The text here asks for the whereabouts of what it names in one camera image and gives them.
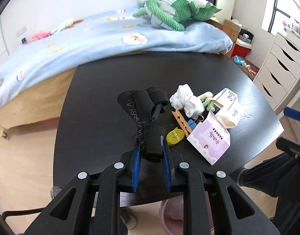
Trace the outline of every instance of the white drawer cabinet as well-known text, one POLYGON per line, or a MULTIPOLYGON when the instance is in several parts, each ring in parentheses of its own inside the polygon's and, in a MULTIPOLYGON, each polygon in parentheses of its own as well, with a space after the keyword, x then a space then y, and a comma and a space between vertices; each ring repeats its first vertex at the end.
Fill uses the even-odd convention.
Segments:
POLYGON ((300 50, 288 39, 277 33, 275 41, 254 84, 265 96, 274 111, 281 111, 290 100, 300 80, 300 50))

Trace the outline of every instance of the rolled yellow ribbon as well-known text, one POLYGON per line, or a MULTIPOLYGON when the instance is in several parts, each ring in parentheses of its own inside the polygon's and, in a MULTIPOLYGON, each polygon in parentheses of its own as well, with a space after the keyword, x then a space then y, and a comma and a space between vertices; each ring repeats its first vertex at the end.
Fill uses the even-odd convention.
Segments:
POLYGON ((166 136, 166 141, 169 146, 174 146, 180 142, 185 137, 183 130, 175 128, 173 131, 169 132, 166 136))

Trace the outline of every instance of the window frame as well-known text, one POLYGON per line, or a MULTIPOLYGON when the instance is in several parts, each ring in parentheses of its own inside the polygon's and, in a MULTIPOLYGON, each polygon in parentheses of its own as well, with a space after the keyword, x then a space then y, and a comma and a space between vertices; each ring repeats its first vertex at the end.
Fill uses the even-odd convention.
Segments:
POLYGON ((268 27, 268 32, 271 33, 273 25, 274 25, 274 20, 275 20, 275 15, 276 11, 279 11, 280 13, 284 14, 286 17, 291 18, 290 15, 288 15, 286 12, 280 10, 277 8, 277 0, 274 0, 274 7, 273 7, 273 13, 272 13, 272 18, 270 20, 270 24, 268 27))

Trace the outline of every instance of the blue bedspread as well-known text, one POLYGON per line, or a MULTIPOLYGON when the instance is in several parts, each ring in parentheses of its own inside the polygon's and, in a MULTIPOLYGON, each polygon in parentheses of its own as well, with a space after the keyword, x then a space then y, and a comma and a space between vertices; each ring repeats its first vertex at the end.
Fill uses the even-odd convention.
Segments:
POLYGON ((230 38, 210 24, 190 22, 184 32, 155 29, 148 20, 133 18, 134 12, 137 8, 89 16, 73 28, 21 45, 0 65, 0 108, 25 89, 97 59, 138 50, 215 53, 232 47, 230 38))

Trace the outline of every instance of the green plush toy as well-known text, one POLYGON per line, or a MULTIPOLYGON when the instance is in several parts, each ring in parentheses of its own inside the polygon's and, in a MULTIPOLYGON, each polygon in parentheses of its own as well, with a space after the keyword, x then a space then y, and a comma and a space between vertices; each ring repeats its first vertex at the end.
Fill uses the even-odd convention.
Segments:
POLYGON ((134 17, 150 17, 155 28, 184 31, 181 21, 193 18, 197 21, 207 21, 215 13, 221 11, 206 0, 144 0, 134 17))

